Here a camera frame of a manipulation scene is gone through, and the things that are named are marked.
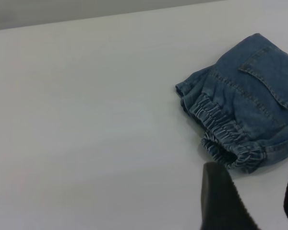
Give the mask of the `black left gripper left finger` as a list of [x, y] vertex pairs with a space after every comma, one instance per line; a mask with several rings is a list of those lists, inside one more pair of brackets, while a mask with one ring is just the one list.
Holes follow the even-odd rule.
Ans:
[[202, 230], [257, 230], [226, 168], [216, 162], [203, 166]]

